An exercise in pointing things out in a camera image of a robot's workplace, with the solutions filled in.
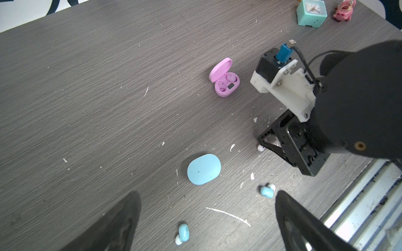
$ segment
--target pink earbud case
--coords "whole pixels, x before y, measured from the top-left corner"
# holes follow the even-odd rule
[[[225,58],[217,64],[209,74],[209,80],[215,82],[215,92],[221,97],[232,94],[240,85],[240,78],[233,72],[228,72],[232,66],[232,60]]]

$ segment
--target clock hand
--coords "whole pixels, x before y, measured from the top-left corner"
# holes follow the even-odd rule
[[[316,6],[317,6],[317,4],[315,4],[314,7],[310,11],[316,10]]]

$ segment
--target white earbud tip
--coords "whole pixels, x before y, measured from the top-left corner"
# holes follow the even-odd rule
[[[176,243],[176,245],[181,245],[181,244],[183,244],[183,242],[180,240],[180,238],[179,238],[179,236],[177,235],[176,236],[176,239],[174,240],[174,242]]]
[[[258,151],[262,152],[265,150],[265,147],[263,147],[262,145],[258,145],[257,149]]]
[[[267,187],[272,188],[272,190],[275,192],[276,187],[274,184],[269,184]]]

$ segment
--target clock face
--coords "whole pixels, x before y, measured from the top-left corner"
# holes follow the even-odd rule
[[[306,11],[311,14],[317,15],[325,15],[326,9],[325,6],[319,1],[307,1],[306,2]]]

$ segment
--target pink toy figure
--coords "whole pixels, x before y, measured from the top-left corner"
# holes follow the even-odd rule
[[[356,0],[343,0],[338,7],[335,8],[336,13],[334,18],[338,21],[350,21],[352,18],[353,7],[356,5]]]
[[[209,74],[209,80],[215,82],[215,92],[221,97],[232,94],[240,84],[240,78],[233,72],[228,72],[232,66],[232,60],[225,58],[220,61]]]

